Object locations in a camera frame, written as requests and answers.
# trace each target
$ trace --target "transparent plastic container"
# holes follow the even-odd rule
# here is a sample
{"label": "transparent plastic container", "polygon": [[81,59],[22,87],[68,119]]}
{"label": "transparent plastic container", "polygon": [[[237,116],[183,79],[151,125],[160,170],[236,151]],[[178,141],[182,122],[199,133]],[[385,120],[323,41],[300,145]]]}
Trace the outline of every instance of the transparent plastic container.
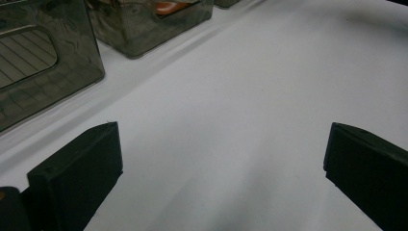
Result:
{"label": "transparent plastic container", "polygon": [[214,0],[214,4],[218,7],[228,9],[241,0]]}
{"label": "transparent plastic container", "polygon": [[[214,0],[86,1],[96,37],[131,59],[210,19],[214,7]],[[163,2],[188,5],[159,15],[157,6]]]}
{"label": "transparent plastic container", "polygon": [[0,131],[105,72],[82,0],[0,0]]}

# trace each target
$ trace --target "white table surface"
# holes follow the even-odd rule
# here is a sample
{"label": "white table surface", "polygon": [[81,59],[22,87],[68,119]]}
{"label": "white table surface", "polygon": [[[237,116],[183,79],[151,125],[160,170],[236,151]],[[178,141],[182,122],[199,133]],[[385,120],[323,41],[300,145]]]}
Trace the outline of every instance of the white table surface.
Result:
{"label": "white table surface", "polygon": [[103,231],[380,230],[322,168],[331,123],[408,149],[408,8],[242,0],[0,137],[0,185],[118,121],[124,173]]}

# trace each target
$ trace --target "clear plastic bin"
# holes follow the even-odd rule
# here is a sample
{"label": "clear plastic bin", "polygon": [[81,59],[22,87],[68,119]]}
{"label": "clear plastic bin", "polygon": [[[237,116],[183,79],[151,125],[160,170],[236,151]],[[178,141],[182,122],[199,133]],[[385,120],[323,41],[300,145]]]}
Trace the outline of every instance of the clear plastic bin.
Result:
{"label": "clear plastic bin", "polygon": [[[210,19],[214,6],[214,0],[86,1],[96,37],[131,59]],[[163,2],[188,5],[174,13],[157,14]]]}
{"label": "clear plastic bin", "polygon": [[221,8],[230,8],[241,0],[214,0],[214,4]]}
{"label": "clear plastic bin", "polygon": [[0,0],[0,131],[104,76],[82,0]]}

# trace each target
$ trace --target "plastic tray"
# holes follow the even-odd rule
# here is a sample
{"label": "plastic tray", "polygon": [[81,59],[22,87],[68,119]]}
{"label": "plastic tray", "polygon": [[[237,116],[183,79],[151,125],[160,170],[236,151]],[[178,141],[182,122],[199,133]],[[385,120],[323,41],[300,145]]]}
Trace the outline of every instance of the plastic tray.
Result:
{"label": "plastic tray", "polygon": [[159,16],[156,4],[163,2],[159,0],[86,1],[96,37],[131,59],[210,19],[214,6],[214,0],[179,1],[192,4]]}
{"label": "plastic tray", "polygon": [[100,81],[81,0],[0,0],[0,131]]}

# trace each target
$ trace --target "food item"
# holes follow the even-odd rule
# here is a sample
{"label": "food item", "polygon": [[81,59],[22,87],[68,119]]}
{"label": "food item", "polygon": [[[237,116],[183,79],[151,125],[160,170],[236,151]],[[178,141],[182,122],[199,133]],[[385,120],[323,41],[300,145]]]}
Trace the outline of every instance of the food item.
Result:
{"label": "food item", "polygon": [[156,14],[160,16],[178,12],[191,5],[190,3],[159,2],[156,3]]}

